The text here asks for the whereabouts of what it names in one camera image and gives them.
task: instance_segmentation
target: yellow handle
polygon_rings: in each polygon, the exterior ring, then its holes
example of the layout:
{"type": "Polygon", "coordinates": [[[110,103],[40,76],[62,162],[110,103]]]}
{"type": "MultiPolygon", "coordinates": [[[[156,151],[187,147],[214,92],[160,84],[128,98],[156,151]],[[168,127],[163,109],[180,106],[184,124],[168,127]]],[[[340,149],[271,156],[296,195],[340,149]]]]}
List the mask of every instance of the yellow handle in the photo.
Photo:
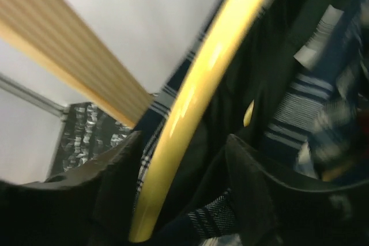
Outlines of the yellow handle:
{"type": "Polygon", "coordinates": [[[147,171],[129,240],[150,238],[179,163],[264,0],[226,0],[186,77],[147,171]]]}

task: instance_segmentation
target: wooden plank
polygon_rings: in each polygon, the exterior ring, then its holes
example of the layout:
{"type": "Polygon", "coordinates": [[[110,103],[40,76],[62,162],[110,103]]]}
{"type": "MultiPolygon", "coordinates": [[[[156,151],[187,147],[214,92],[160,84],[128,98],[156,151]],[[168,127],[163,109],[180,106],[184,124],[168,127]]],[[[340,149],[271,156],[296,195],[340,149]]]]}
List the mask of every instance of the wooden plank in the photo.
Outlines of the wooden plank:
{"type": "Polygon", "coordinates": [[[152,101],[64,0],[0,0],[0,36],[129,127],[152,101]]]}

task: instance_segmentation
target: black fabric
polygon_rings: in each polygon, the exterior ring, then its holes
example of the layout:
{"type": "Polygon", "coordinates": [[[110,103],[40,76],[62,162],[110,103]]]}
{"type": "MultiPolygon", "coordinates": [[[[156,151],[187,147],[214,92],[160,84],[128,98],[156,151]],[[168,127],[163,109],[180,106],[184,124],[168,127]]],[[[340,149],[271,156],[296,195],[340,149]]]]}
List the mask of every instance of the black fabric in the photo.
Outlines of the black fabric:
{"type": "Polygon", "coordinates": [[[276,163],[233,135],[226,159],[243,245],[369,245],[369,181],[337,188],[276,163]]]}
{"type": "Polygon", "coordinates": [[[126,240],[141,153],[136,132],[45,183],[0,182],[0,245],[110,246],[96,225],[126,240]]]}
{"type": "MultiPolygon", "coordinates": [[[[228,89],[229,92],[239,89],[239,94],[231,95],[232,99],[239,103],[240,99],[243,100],[238,106],[239,112],[235,112],[235,118],[237,118],[235,124],[238,124],[238,126],[243,122],[243,115],[248,105],[254,100],[254,112],[250,124],[246,128],[241,128],[238,132],[230,128],[226,128],[226,130],[230,133],[237,133],[238,136],[256,148],[266,126],[283,98],[286,88],[301,67],[293,55],[314,33],[328,5],[332,4],[334,7],[342,9],[347,0],[306,0],[301,9],[296,8],[299,14],[293,24],[290,16],[289,24],[281,25],[278,22],[283,19],[283,14],[278,14],[278,12],[280,12],[284,2],[290,3],[290,0],[276,1],[263,19],[254,24],[250,35],[246,37],[240,48],[242,52],[239,52],[239,56],[235,57],[229,68],[234,71],[227,72],[228,75],[225,76],[222,87],[218,89],[218,94],[212,100],[212,104],[214,104],[215,99],[222,99],[220,95],[225,95],[225,93],[220,93],[222,89],[223,91],[228,89]],[[276,41],[273,40],[273,37],[268,38],[268,34],[275,34],[276,41]],[[261,40],[261,38],[265,38],[266,44],[260,44],[258,47],[257,39],[261,40]],[[231,73],[236,76],[236,73],[240,72],[245,73],[243,83],[234,82],[231,73]]],[[[213,118],[213,124],[217,124],[216,117],[213,118]]],[[[197,185],[197,190],[191,202],[183,212],[194,210],[211,202],[227,186],[224,149],[221,149],[216,155],[214,155],[215,149],[211,147],[210,149],[213,151],[212,159],[209,159],[210,162],[207,164],[206,172],[200,184],[197,185]]]]}

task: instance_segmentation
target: white ceiling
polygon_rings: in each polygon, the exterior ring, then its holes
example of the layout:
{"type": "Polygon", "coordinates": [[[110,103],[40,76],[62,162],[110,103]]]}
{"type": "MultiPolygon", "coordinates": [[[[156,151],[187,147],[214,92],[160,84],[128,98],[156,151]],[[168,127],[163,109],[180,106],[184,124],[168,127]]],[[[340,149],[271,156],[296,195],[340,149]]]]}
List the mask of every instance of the white ceiling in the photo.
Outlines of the white ceiling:
{"type": "MultiPolygon", "coordinates": [[[[176,68],[216,1],[67,0],[148,92],[176,68]]],[[[0,61],[0,72],[58,104],[86,101],[3,41],[0,61]]]]}

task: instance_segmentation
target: white wall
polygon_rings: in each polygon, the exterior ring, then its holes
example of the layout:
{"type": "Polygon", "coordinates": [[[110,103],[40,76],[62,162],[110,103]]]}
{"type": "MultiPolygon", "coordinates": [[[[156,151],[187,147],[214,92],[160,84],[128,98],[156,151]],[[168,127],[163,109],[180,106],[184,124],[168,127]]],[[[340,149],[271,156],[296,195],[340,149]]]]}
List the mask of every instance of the white wall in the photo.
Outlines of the white wall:
{"type": "Polygon", "coordinates": [[[0,89],[0,179],[44,181],[61,132],[60,119],[0,89]]]}
{"type": "Polygon", "coordinates": [[[86,97],[1,39],[0,73],[61,106],[88,101],[86,97]]]}
{"type": "Polygon", "coordinates": [[[67,0],[149,92],[157,92],[216,0],[67,0]]]}

